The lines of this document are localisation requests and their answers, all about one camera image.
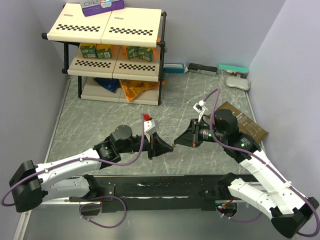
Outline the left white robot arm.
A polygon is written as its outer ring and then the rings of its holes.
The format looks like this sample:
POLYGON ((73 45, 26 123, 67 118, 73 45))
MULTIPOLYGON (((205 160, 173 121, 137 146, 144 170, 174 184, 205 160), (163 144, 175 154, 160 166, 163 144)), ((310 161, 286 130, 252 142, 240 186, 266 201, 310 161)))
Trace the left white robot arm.
POLYGON ((122 153, 140 156, 147 152, 152 159, 172 151, 149 123, 136 136, 128 125, 119 125, 104 141, 78 155, 49 163, 23 162, 9 181, 13 206, 23 213, 64 197, 93 201, 99 195, 99 185, 94 177, 83 173, 121 166, 122 153))

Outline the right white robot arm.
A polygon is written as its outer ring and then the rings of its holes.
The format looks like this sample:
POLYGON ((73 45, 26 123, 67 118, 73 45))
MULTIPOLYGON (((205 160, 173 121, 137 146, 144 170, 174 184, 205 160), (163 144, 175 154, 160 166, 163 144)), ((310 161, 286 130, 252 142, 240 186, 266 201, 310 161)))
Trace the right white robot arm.
POLYGON ((306 197, 274 167, 260 145, 248 134, 239 130, 238 120, 229 109, 218 109, 210 122, 193 118, 188 129, 178 136, 174 143, 197 148, 202 142, 214 142, 243 168, 248 170, 263 187, 259 190, 233 173, 220 179, 218 193, 223 199, 234 197, 265 214, 273 227, 290 239, 312 216, 316 219, 316 230, 320 232, 320 218, 316 213, 319 202, 306 197))

